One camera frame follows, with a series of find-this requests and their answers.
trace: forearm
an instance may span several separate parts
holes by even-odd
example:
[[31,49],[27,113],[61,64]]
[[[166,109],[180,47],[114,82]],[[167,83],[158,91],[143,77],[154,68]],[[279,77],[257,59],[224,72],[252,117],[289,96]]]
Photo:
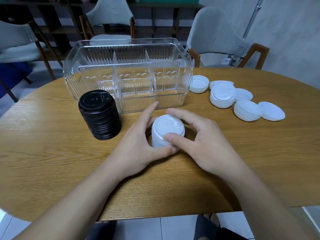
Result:
[[237,196],[255,239],[318,239],[249,166],[240,164],[239,173],[225,180]]
[[84,239],[107,197],[124,178],[114,160],[108,159],[16,239]]

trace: black cup lid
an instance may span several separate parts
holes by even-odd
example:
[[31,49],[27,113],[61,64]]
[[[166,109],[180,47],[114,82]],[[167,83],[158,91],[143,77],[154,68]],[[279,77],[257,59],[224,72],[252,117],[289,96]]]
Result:
[[79,106],[86,111],[99,112],[112,105],[113,97],[105,90],[86,92],[79,99]]

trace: chair seat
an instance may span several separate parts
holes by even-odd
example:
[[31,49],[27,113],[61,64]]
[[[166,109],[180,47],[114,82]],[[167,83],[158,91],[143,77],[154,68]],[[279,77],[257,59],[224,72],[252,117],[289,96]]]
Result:
[[206,65],[204,67],[208,68],[234,68],[233,66],[230,65],[222,65],[222,64],[216,64],[216,65]]
[[[125,34],[99,34],[92,37],[90,40],[126,40],[126,39],[131,39],[131,36],[125,35]],[[104,45],[104,43],[95,41],[95,42],[90,42],[90,45],[92,46]]]
[[[42,49],[46,44],[40,42]],[[0,63],[38,60],[41,54],[35,43],[0,50]]]

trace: oval table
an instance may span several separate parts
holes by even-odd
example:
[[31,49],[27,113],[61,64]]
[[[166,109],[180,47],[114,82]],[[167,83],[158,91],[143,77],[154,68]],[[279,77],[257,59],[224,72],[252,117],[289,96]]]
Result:
[[[215,120],[244,161],[287,206],[320,204],[320,91],[271,72],[243,68],[195,68],[194,75],[233,81],[285,112],[282,121],[245,122],[214,107],[210,91],[189,92],[183,109]],[[110,154],[141,113],[121,115],[122,130],[96,140],[64,79],[37,89],[0,120],[0,207],[33,221]],[[155,116],[165,114],[157,110]],[[194,137],[186,129],[186,137]],[[157,161],[124,180],[100,220],[162,217],[241,210],[229,187],[201,170],[184,152]]]

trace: gray upholstered chair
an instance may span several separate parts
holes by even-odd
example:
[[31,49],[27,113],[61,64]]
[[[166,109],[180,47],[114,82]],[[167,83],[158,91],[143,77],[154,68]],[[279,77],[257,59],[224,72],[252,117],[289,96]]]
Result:
[[[37,37],[34,34],[34,29],[38,29],[38,33],[45,43],[38,41]],[[62,67],[63,64],[60,58],[54,52],[52,46],[35,22],[16,25],[0,21],[0,63],[8,63],[9,65],[11,65],[11,63],[13,62],[33,61],[38,60],[40,57],[42,57],[42,60],[44,61],[49,74],[54,80],[54,74],[43,51],[43,49],[46,47],[48,47],[50,51],[53,52]],[[26,80],[29,84],[32,83],[26,77],[24,77],[23,79]],[[18,99],[1,80],[1,77],[0,84],[10,95],[12,100],[17,102]]]
[[[234,56],[242,68],[254,52],[260,52],[256,69],[261,70],[269,48],[250,43],[237,35],[224,13],[215,7],[202,8],[194,18],[186,49],[194,59],[194,66],[200,66],[200,54],[220,53]],[[208,65],[206,67],[230,67],[229,65]]]
[[[84,38],[88,40],[86,27],[91,35],[90,40],[134,39],[134,16],[126,0],[98,0],[96,6],[80,16]],[[130,35],[99,34],[95,35],[92,26],[121,24],[130,26]]]

